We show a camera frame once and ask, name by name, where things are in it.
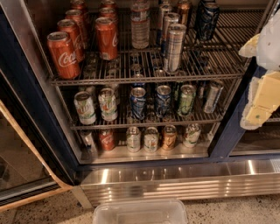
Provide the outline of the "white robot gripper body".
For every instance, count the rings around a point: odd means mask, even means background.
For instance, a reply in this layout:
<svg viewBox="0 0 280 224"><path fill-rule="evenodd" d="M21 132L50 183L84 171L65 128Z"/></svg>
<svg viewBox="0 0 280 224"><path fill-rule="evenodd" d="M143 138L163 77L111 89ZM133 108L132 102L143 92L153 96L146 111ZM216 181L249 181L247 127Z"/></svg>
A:
<svg viewBox="0 0 280 224"><path fill-rule="evenodd" d="M256 47L257 65L267 70L280 70L280 10L262 28Z"/></svg>

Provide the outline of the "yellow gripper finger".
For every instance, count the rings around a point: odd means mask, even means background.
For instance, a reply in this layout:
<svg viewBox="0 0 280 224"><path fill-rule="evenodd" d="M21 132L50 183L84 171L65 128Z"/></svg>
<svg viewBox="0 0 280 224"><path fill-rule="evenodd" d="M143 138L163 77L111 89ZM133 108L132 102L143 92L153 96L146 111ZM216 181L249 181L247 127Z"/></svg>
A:
<svg viewBox="0 0 280 224"><path fill-rule="evenodd" d="M256 130L280 106L280 72L269 70L261 78L253 77L248 89L248 103L242 112L240 126Z"/></svg>
<svg viewBox="0 0 280 224"><path fill-rule="evenodd" d="M246 42L244 46L239 50L239 55L245 58L251 58L256 56L256 48L260 34L256 34L250 40Z"/></svg>

